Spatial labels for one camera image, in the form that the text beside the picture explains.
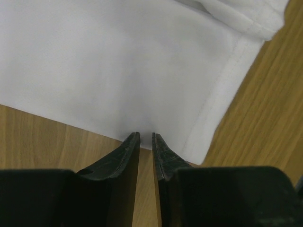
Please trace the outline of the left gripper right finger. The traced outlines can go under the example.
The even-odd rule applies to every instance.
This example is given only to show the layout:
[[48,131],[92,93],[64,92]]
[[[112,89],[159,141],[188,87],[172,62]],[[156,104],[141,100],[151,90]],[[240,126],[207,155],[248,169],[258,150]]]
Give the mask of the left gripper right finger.
[[152,135],[164,227],[300,227],[303,193],[272,166],[192,167]]

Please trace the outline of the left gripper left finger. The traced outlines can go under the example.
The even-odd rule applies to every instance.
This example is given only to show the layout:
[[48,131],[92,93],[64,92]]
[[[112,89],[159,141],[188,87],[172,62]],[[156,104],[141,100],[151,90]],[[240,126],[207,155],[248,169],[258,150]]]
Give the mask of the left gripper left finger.
[[3,227],[130,227],[133,222],[140,134],[131,133],[92,165],[0,172]]

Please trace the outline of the white t shirt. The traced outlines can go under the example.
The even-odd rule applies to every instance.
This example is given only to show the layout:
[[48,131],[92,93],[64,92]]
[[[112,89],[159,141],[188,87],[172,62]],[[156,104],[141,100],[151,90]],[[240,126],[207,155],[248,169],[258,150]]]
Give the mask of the white t shirt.
[[201,164],[286,0],[3,0],[0,102]]

